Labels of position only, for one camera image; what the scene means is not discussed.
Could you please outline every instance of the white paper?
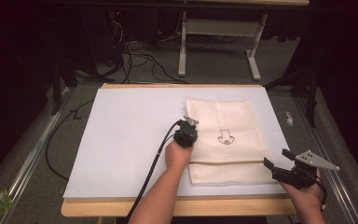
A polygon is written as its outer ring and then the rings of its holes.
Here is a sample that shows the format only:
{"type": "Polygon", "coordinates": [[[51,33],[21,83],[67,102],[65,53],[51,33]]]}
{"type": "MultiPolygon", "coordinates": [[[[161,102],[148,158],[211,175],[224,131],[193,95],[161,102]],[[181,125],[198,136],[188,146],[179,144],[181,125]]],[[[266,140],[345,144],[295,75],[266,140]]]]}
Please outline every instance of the white paper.
{"type": "MultiPolygon", "coordinates": [[[[63,197],[136,197],[166,132],[186,114],[186,98],[251,101],[275,165],[285,169],[293,166],[281,154],[288,146],[264,88],[100,89],[63,197]]],[[[165,167],[163,151],[149,188],[165,167]]],[[[284,193],[279,184],[194,187],[188,172],[184,172],[178,190],[179,196],[275,193],[284,193]]]]}

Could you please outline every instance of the table leg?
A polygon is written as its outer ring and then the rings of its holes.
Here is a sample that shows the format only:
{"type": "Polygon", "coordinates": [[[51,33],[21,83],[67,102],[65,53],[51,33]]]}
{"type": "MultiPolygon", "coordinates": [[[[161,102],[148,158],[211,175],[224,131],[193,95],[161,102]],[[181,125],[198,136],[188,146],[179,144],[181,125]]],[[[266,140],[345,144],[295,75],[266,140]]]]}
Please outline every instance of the table leg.
{"type": "Polygon", "coordinates": [[[182,13],[182,45],[179,55],[179,77],[184,77],[186,75],[186,21],[187,13],[184,11],[182,13]]]}
{"type": "Polygon", "coordinates": [[[255,34],[253,47],[251,50],[246,50],[246,57],[251,67],[254,81],[260,81],[261,79],[260,73],[258,72],[257,64],[255,63],[255,51],[257,50],[258,43],[260,42],[260,37],[263,34],[264,26],[266,25],[266,20],[267,20],[267,14],[264,14],[261,17],[260,25],[258,26],[257,32],[255,34]]]}

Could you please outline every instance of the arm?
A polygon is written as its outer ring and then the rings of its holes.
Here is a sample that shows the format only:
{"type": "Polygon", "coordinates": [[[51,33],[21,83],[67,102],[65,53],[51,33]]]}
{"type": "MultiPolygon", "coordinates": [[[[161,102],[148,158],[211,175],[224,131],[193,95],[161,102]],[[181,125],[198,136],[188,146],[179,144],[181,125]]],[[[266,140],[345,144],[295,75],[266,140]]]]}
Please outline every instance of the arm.
{"type": "Polygon", "coordinates": [[[182,173],[190,162],[192,148],[182,148],[175,141],[166,147],[167,169],[146,193],[133,212],[130,224],[168,224],[172,220],[176,193],[182,173]]]}
{"type": "Polygon", "coordinates": [[[303,224],[324,224],[321,211],[322,192],[318,185],[314,184],[307,189],[295,187],[280,182],[281,186],[289,193],[297,215],[303,224]]]}

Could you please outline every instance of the drawn symbol on cloth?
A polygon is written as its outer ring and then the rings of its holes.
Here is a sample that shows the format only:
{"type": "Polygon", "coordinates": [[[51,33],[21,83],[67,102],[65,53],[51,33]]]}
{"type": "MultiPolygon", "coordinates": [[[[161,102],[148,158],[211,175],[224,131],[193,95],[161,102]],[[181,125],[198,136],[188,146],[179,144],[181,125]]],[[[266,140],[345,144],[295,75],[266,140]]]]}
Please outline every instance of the drawn symbol on cloth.
{"type": "Polygon", "coordinates": [[[235,137],[230,135],[229,129],[220,130],[220,133],[222,135],[218,137],[218,139],[222,144],[230,145],[231,143],[234,142],[235,137]]]}

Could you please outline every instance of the folded cloth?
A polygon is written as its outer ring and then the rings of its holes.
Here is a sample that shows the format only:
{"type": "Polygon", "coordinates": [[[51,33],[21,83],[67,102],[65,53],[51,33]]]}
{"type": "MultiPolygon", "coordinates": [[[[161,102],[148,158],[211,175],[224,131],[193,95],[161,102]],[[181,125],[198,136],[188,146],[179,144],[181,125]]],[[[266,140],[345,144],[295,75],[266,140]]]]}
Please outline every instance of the folded cloth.
{"type": "Polygon", "coordinates": [[[187,114],[199,121],[189,164],[193,185],[239,185],[275,182],[264,157],[272,160],[249,101],[187,99],[187,114]]]}

